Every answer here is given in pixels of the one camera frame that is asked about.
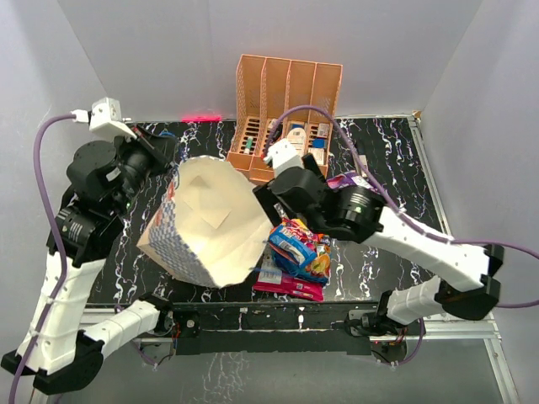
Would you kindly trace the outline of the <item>orange snack packet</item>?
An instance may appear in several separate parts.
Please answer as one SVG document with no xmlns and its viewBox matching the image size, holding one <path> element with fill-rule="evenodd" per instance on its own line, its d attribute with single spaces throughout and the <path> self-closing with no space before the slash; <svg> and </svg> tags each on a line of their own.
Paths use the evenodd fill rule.
<svg viewBox="0 0 539 404">
<path fill-rule="evenodd" d="M 302 243 L 313 251 L 330 252 L 331 242 L 328 236 L 309 230 L 300 219 L 284 219 L 277 232 Z"/>
</svg>

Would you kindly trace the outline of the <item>purple snack packet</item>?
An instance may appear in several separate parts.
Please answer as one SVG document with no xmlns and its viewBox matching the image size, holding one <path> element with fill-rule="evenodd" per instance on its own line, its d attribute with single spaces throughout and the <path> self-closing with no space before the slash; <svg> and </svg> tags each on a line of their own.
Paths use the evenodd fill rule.
<svg viewBox="0 0 539 404">
<path fill-rule="evenodd" d="M 359 186 L 365 189 L 376 191 L 376 189 L 360 174 L 355 171 L 338 174 L 327 180 L 331 189 L 343 189 L 352 186 Z"/>
</svg>

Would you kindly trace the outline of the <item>blue small snack packet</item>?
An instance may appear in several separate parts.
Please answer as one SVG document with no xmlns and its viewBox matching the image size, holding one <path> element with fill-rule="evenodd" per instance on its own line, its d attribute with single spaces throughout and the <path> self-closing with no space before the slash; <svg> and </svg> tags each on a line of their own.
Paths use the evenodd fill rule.
<svg viewBox="0 0 539 404">
<path fill-rule="evenodd" d="M 275 250 L 299 268 L 304 268 L 317 256 L 316 251 L 309 249 L 296 240 L 279 234 L 277 232 L 278 228 L 279 226 L 275 227 L 268 237 L 268 243 L 272 250 Z"/>
</svg>

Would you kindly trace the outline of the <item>colourful candy packet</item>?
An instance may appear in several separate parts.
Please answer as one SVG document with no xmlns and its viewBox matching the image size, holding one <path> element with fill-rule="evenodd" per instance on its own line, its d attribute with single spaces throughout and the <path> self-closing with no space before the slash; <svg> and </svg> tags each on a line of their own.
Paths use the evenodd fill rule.
<svg viewBox="0 0 539 404">
<path fill-rule="evenodd" d="M 275 250 L 272 251 L 272 257 L 276 266 L 292 277 L 325 285 L 329 281 L 330 275 L 330 251 L 331 248 L 327 243 L 318 243 L 316 245 L 317 256 L 304 268 L 299 268 Z"/>
</svg>

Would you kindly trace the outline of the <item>checkered paper bag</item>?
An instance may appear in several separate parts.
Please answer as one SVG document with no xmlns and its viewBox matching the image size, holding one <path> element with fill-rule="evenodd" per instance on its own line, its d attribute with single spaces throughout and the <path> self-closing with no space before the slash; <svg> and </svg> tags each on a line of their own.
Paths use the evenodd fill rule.
<svg viewBox="0 0 539 404">
<path fill-rule="evenodd" d="M 195 134 L 180 136 L 179 161 L 136 245 L 173 278 L 221 289 L 253 272 L 271 224 L 253 184 L 230 162 L 190 154 Z"/>
</svg>

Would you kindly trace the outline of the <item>pink snack packet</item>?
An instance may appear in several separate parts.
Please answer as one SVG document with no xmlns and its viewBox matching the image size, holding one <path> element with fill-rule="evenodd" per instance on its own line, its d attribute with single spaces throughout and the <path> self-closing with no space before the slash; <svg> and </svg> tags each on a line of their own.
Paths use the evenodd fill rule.
<svg viewBox="0 0 539 404">
<path fill-rule="evenodd" d="M 255 269 L 258 278 L 252 289 L 259 292 L 289 295 L 294 298 L 323 302 L 323 286 L 316 282 L 294 278 L 279 268 L 270 248 L 265 248 L 261 264 Z"/>
</svg>

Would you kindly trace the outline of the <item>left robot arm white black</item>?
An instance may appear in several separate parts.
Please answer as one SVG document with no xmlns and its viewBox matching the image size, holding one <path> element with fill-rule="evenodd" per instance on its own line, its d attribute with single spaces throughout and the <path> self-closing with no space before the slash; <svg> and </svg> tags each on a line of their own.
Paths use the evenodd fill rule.
<svg viewBox="0 0 539 404">
<path fill-rule="evenodd" d="M 68 189 L 48 237 L 45 280 L 24 341 L 3 355 L 1 366 L 14 379 L 31 375 L 47 395 L 89 385 L 113 352 L 144 333 L 168 334 L 171 304 L 146 293 L 111 318 L 81 327 L 88 297 L 115 239 L 122 218 L 145 182 L 173 167 L 176 140 L 155 136 L 140 125 L 133 137 L 90 141 L 67 166 Z"/>
</svg>

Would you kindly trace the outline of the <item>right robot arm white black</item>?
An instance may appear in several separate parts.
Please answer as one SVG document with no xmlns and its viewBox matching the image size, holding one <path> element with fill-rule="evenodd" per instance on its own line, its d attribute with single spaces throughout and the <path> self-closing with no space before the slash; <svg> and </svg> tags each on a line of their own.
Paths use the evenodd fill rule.
<svg viewBox="0 0 539 404">
<path fill-rule="evenodd" d="M 416 223 L 406 223 L 376 192 L 359 185 L 332 189 L 305 168 L 288 168 L 253 194 L 274 225 L 281 221 L 275 208 L 281 205 L 313 233 L 388 251 L 433 274 L 417 286 L 384 292 L 375 311 L 351 315 L 348 326 L 359 335 L 398 334 L 442 312 L 479 321 L 499 303 L 501 285 L 494 275 L 504 259 L 501 247 L 430 239 L 427 227 L 413 229 Z"/>
</svg>

